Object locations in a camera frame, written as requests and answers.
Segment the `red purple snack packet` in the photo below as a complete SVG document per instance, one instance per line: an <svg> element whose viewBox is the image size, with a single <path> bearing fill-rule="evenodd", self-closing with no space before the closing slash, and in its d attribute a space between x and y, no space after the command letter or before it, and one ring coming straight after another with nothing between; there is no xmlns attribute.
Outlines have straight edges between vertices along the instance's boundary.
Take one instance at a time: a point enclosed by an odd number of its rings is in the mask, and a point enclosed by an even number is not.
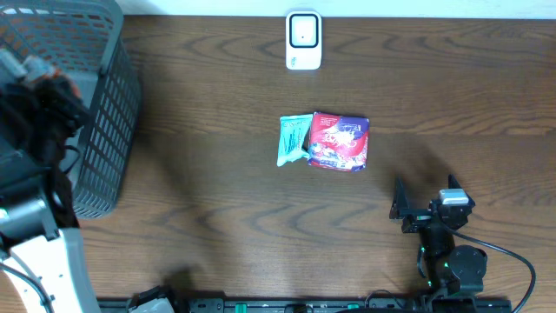
<svg viewBox="0 0 556 313"><path fill-rule="evenodd" d="M347 172L364 170L369 127L365 117L315 112L309 131L308 164Z"/></svg>

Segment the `teal green snack packet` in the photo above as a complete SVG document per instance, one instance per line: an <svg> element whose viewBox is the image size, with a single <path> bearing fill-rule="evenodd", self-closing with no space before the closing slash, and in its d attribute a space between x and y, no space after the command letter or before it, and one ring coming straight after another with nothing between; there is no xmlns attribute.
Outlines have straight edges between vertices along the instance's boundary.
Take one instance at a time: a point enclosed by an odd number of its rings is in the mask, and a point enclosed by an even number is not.
<svg viewBox="0 0 556 313"><path fill-rule="evenodd" d="M281 128L276 161L278 167L302 158L309 158L303 145L312 119L312 114L280 117Z"/></svg>

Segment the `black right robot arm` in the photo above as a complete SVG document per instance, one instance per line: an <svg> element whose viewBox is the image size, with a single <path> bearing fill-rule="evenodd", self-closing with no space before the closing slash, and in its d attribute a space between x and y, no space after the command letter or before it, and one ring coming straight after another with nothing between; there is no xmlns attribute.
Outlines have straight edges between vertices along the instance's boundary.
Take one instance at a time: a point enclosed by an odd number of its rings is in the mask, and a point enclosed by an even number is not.
<svg viewBox="0 0 556 313"><path fill-rule="evenodd" d="M474 206L474 200L452 175L448 187L425 209L413 208L402 181L395 180L389 218L401 221L402 232L419 235L418 272L442 296L474 296L484 288L486 252L470 245L457 246L453 234L468 223Z"/></svg>

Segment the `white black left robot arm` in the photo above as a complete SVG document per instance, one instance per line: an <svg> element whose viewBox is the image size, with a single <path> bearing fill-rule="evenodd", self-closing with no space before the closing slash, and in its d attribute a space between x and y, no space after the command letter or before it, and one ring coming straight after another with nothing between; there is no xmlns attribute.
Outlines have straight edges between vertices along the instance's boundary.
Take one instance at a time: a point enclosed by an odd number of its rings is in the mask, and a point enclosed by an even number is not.
<svg viewBox="0 0 556 313"><path fill-rule="evenodd" d="M88 112L64 76L1 86L1 270L29 312L97 312L60 164Z"/></svg>

